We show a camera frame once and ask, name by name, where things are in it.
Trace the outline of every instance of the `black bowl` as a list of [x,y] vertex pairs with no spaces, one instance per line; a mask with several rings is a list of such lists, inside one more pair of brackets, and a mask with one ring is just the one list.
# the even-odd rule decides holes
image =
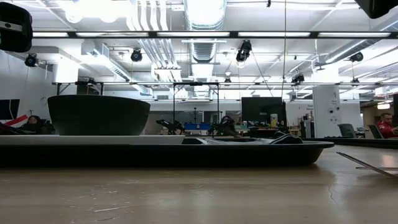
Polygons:
[[150,104],[114,96],[63,95],[48,99],[51,120],[63,136],[137,136]]

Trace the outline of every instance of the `office chair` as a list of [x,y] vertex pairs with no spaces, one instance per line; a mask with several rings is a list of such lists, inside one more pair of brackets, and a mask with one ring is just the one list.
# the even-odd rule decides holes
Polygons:
[[352,124],[339,124],[341,135],[346,138],[356,138],[355,129]]
[[373,137],[375,139],[384,139],[383,135],[381,134],[379,128],[376,125],[370,124],[369,129],[371,130]]

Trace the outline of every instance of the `red shirt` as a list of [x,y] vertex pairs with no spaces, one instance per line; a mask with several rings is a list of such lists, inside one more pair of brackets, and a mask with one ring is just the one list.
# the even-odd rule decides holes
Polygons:
[[377,127],[380,130],[380,133],[383,135],[384,138],[396,138],[398,135],[392,132],[394,128],[391,124],[387,124],[384,121],[377,122]]

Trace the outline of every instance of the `red object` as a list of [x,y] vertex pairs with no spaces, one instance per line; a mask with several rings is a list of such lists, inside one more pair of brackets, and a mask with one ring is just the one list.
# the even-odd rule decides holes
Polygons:
[[396,138],[398,135],[392,132],[394,128],[391,124],[387,124],[384,121],[377,122],[377,128],[379,128],[380,133],[383,135],[384,138]]
[[17,124],[17,123],[20,123],[20,122],[25,121],[27,118],[28,118],[28,117],[27,117],[26,115],[23,115],[23,116],[20,116],[20,117],[17,118],[17,119],[13,119],[12,121],[8,121],[8,122],[6,122],[6,123],[4,123],[4,124],[5,124],[5,125],[8,125],[8,126],[12,126],[12,125],[14,125],[14,124]]

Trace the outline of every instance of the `man in red shirt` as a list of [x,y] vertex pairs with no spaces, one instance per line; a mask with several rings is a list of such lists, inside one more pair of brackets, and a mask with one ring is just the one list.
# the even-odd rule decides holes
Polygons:
[[398,138],[398,128],[392,126],[392,115],[389,113],[383,113],[381,120],[377,122],[381,134],[384,138]]

